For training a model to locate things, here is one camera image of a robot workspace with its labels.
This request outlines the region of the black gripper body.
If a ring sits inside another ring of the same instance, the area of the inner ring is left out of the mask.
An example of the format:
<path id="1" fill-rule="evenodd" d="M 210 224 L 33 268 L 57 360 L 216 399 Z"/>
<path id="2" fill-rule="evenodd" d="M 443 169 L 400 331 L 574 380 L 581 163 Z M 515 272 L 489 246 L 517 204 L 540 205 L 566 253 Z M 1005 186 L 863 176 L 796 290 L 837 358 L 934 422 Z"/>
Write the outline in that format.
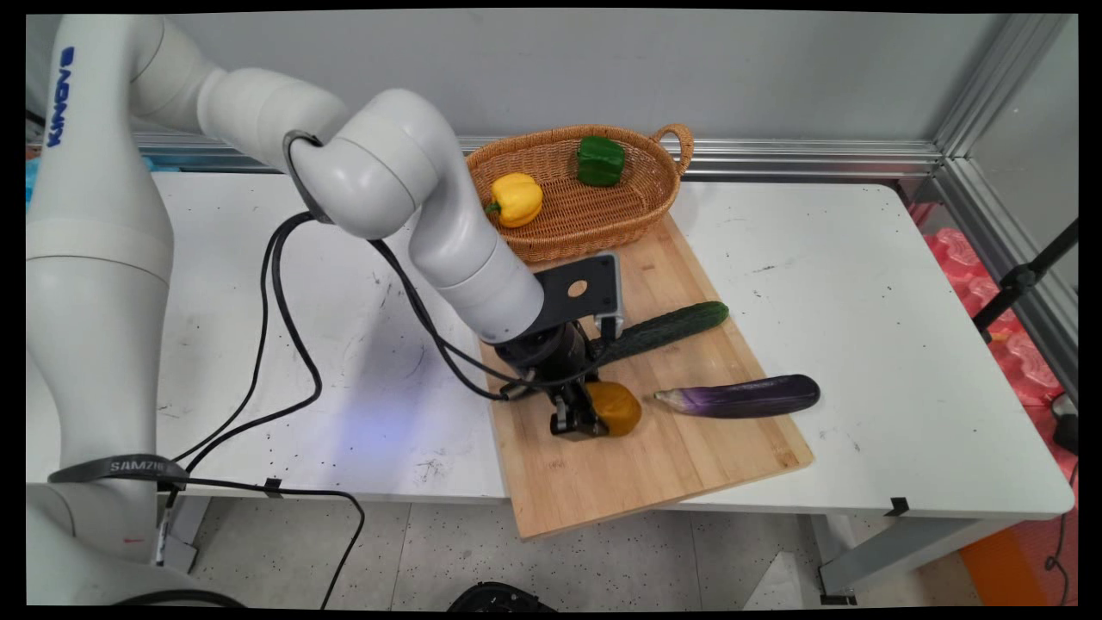
<path id="1" fill-rule="evenodd" d="M 581 370 L 590 368 L 590 365 L 593 365 L 604 352 L 605 341 L 599 337 L 591 340 L 582 330 L 581 323 L 572 320 L 563 323 L 557 328 L 526 335 L 523 338 L 497 345 L 493 349 L 501 361 L 515 370 L 519 378 L 523 378 L 525 381 L 547 383 L 547 381 L 562 380 L 562 378 L 574 376 Z M 590 370 L 583 378 L 576 378 L 572 383 L 559 387 L 532 388 L 508 381 L 499 389 L 499 393 L 519 400 L 530 392 L 541 391 L 553 402 L 562 400 L 563 403 L 581 403 L 579 390 L 587 378 L 597 380 L 597 370 Z"/>

